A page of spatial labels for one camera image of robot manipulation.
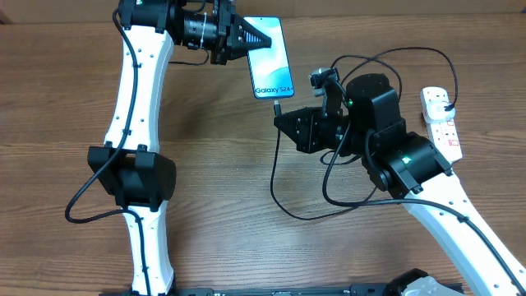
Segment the blue Galaxy smartphone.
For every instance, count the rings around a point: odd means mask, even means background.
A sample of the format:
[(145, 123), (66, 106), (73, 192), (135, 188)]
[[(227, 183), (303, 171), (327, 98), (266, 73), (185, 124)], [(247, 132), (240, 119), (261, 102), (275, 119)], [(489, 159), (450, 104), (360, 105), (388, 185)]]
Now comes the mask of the blue Galaxy smartphone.
[(281, 99), (294, 95), (281, 20), (277, 16), (245, 16), (244, 20), (271, 38), (269, 48), (247, 55), (252, 89), (257, 99)]

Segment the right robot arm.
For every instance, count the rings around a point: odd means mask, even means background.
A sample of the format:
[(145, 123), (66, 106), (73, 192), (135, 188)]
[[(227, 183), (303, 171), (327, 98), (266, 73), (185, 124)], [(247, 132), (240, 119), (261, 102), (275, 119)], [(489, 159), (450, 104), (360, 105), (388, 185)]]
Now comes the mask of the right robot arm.
[(433, 236), (476, 295), (523, 295), (525, 268), (475, 209), (452, 164), (429, 139), (408, 132), (399, 95), (383, 74), (366, 74), (341, 86), (313, 74), (320, 107), (282, 113), (274, 125), (303, 153), (331, 149), (356, 155), (375, 187), (390, 198), (336, 201), (358, 208), (401, 204)]

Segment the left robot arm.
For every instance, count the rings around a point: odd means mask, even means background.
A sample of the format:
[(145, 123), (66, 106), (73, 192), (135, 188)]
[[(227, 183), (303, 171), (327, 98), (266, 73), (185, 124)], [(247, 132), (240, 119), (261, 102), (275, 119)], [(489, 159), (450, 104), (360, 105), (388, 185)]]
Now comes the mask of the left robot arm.
[(166, 213), (177, 170), (162, 156), (159, 111), (175, 46), (206, 52), (224, 65), (271, 39), (237, 14), (230, 1), (214, 1), (211, 13), (184, 1), (121, 1), (112, 18), (122, 37), (122, 72), (112, 122), (102, 146), (88, 151), (94, 178), (115, 199), (114, 214), (127, 224), (133, 262), (129, 295), (174, 295)]

